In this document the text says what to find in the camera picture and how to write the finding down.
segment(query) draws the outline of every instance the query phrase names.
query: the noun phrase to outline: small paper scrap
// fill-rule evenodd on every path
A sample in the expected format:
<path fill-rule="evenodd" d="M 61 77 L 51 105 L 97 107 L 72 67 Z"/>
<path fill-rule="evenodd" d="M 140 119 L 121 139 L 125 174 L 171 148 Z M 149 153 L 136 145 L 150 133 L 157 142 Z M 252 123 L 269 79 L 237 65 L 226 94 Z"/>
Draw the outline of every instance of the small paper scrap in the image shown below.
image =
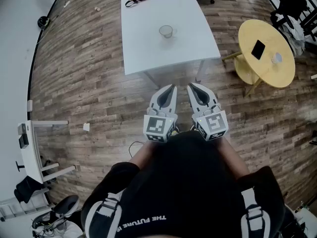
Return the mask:
<path fill-rule="evenodd" d="M 84 123 L 84 130 L 89 131 L 90 129 L 90 123 Z"/>

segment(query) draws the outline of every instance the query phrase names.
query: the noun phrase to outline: white table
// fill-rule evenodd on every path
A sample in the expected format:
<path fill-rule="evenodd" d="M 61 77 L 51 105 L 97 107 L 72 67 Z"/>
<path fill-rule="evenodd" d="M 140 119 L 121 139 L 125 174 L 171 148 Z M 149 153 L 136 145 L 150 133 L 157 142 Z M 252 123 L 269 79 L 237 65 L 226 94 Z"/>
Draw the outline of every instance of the white table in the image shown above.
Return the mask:
<path fill-rule="evenodd" d="M 26 134 L 28 136 L 29 145 L 21 149 L 22 159 L 25 167 L 26 174 L 33 178 L 34 180 L 43 183 L 50 179 L 56 178 L 57 176 L 61 176 L 67 172 L 70 172 L 75 169 L 75 166 L 68 167 L 66 169 L 57 171 L 53 174 L 43 176 L 42 171 L 56 168 L 59 166 L 58 163 L 54 163 L 48 165 L 46 167 L 42 166 L 40 152 L 38 148 L 35 127 L 52 127 L 53 125 L 59 124 L 68 124 L 68 121 L 31 121 L 28 120 L 25 122 Z"/>
<path fill-rule="evenodd" d="M 201 81 L 205 60 L 220 58 L 206 18 L 196 0 L 145 0 L 130 8 L 121 0 L 121 27 L 125 74 L 139 73 L 158 89 L 148 71 L 200 60 L 196 76 Z M 159 33 L 170 25 L 177 33 L 165 39 Z"/>

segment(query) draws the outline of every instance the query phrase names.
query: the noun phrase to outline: black strap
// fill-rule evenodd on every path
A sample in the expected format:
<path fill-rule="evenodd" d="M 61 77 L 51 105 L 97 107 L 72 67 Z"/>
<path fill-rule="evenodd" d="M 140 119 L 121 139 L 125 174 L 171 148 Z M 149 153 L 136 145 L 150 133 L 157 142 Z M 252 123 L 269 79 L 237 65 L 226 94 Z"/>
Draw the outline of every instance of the black strap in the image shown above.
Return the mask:
<path fill-rule="evenodd" d="M 125 3 L 126 7 L 131 7 L 134 4 L 137 4 L 139 1 L 145 1 L 145 0 L 129 0 L 128 2 Z"/>
<path fill-rule="evenodd" d="M 138 3 L 138 2 L 139 2 L 138 0 L 129 0 L 128 2 L 125 3 L 125 6 L 126 7 L 131 7 L 132 5 L 134 5 L 134 4 Z"/>

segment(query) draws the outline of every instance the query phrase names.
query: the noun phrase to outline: table leg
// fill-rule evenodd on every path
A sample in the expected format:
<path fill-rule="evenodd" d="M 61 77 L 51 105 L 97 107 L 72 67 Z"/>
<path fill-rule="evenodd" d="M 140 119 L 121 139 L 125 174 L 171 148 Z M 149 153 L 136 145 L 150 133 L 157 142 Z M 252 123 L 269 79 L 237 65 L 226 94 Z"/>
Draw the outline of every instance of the table leg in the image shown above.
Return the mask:
<path fill-rule="evenodd" d="M 197 75 L 196 75 L 197 82 L 202 81 L 203 77 L 206 74 L 206 70 L 207 70 L 206 60 L 201 60 L 200 65 L 199 65 L 199 69 L 198 69 Z"/>
<path fill-rule="evenodd" d="M 51 127 L 52 125 L 68 124 L 68 121 L 32 121 L 33 127 Z"/>
<path fill-rule="evenodd" d="M 152 78 L 152 76 L 147 72 L 140 72 L 139 75 L 154 89 L 159 89 L 159 86 L 156 84 L 155 80 Z"/>
<path fill-rule="evenodd" d="M 239 56 L 241 54 L 242 54 L 241 51 L 239 51 L 239 52 L 233 53 L 233 54 L 223 58 L 222 60 L 225 61 L 225 60 L 230 59 L 230 58 L 235 58 L 235 57 L 237 57 L 237 56 Z"/>
<path fill-rule="evenodd" d="M 75 166 L 71 166 L 71 167 L 68 167 L 66 169 L 57 171 L 57 172 L 55 172 L 53 174 L 50 174 L 48 176 L 44 176 L 43 177 L 43 181 L 48 181 L 48 180 L 51 180 L 51 179 L 56 178 L 58 176 L 62 176 L 62 175 L 66 174 L 66 173 L 68 173 L 68 172 L 70 172 L 70 171 L 72 171 L 74 169 L 75 169 Z"/>
<path fill-rule="evenodd" d="M 41 171 L 45 171 L 45 170 L 48 170 L 48 169 L 57 168 L 58 166 L 59 166 L 59 163 L 54 163 L 54 164 L 48 165 L 48 166 L 46 166 L 46 167 L 42 167 L 42 168 L 41 168 Z"/>
<path fill-rule="evenodd" d="M 256 87 L 261 83 L 261 81 L 262 81 L 262 80 L 259 78 L 259 79 L 254 83 L 254 85 L 251 87 L 251 89 L 247 92 L 246 96 L 244 96 L 244 97 L 247 97 L 247 96 L 249 96 L 250 94 L 252 94 L 253 91 L 254 91 L 254 89 L 256 89 Z"/>
<path fill-rule="evenodd" d="M 34 126 L 32 128 L 32 133 L 33 133 L 33 138 L 34 138 L 34 149 L 35 149 L 35 156 L 36 156 L 36 160 L 38 162 L 39 168 L 41 169 L 42 166 L 42 161 L 41 161 L 41 155 L 40 155 L 40 150 L 39 150 L 39 145 L 38 145 L 38 138 L 36 135 L 36 132 L 34 130 Z"/>

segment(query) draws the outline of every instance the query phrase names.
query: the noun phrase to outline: yellow round table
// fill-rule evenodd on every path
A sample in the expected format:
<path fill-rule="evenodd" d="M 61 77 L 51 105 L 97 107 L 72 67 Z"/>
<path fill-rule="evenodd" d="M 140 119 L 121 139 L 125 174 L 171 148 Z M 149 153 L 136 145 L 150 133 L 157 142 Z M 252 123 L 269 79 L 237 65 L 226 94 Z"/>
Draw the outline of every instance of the yellow round table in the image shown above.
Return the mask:
<path fill-rule="evenodd" d="M 251 51 L 257 40 L 264 45 L 260 60 Z M 273 87 L 288 86 L 295 75 L 295 61 L 292 50 L 284 37 L 271 25 L 257 19 L 245 21 L 239 29 L 240 52 L 229 55 L 222 60 L 235 58 L 234 65 L 238 76 L 253 87 L 246 94 L 264 81 Z M 282 62 L 274 64 L 271 59 L 275 53 L 282 55 Z"/>

